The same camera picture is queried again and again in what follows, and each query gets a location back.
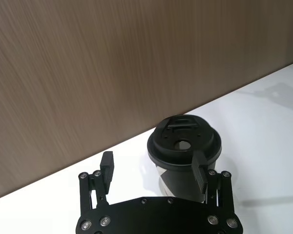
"disposable coffee cup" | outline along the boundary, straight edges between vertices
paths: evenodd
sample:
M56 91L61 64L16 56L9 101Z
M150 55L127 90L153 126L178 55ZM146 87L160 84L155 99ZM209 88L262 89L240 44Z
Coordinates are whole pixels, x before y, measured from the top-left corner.
M221 138L204 119L193 115L164 119L149 137L147 149L167 196L204 201L203 174L215 168L221 153Z

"white tabletop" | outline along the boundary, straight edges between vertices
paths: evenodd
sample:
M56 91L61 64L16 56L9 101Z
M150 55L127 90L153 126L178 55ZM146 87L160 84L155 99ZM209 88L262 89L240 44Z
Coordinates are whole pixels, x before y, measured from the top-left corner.
M216 170L232 173L244 233L293 233L293 65L189 114L204 118L222 138ZM108 149L115 162L110 204L162 195L147 155L152 131ZM0 198L0 234L74 234L80 216L78 174L99 169L101 156Z

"brown wood surface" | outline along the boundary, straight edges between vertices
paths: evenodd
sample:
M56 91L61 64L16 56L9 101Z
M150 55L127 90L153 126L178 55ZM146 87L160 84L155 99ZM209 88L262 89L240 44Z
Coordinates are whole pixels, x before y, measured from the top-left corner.
M0 196L293 62L293 0L0 0Z

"black cup lid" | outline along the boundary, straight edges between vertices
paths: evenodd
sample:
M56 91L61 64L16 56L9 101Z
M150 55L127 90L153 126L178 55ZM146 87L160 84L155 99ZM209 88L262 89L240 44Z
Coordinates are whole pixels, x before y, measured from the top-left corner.
M190 171L194 151L204 154L209 165L220 155L219 134L202 118L171 116L161 121L147 141L151 160L167 170Z

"bolt head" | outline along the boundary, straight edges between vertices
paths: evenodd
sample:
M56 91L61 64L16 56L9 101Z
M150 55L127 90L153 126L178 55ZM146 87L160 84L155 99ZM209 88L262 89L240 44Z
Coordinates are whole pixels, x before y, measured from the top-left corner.
M88 230L91 227L91 222L90 221L84 221L81 225L82 230Z
M228 218L227 219L227 224L231 228L237 228L238 227L237 221L235 219L233 219L233 218Z
M101 171L95 171L95 172L94 172L94 175L95 175L95 176L100 176L100 175L101 175Z
M210 215L207 217L207 220L208 222L211 224L211 225L217 225L218 224L218 218L214 215Z
M80 178L81 179L84 179L84 178L86 178L87 177L87 173L82 173L81 175L80 175Z
M224 177L230 177L231 174L230 174L230 172L224 171L224 172L223 172L223 176L224 176Z
M101 225L102 227L107 226L110 222L111 222L111 219L110 219L109 217L107 217L107 216L102 217L102 218L100 219L100 225Z
M216 175L216 171L215 171L215 170L209 170L209 174L210 174L211 176L214 176L214 175Z
M168 202L169 204L172 204L172 203L174 203L174 199L172 199L172 198L170 197L170 198L167 199L167 202Z

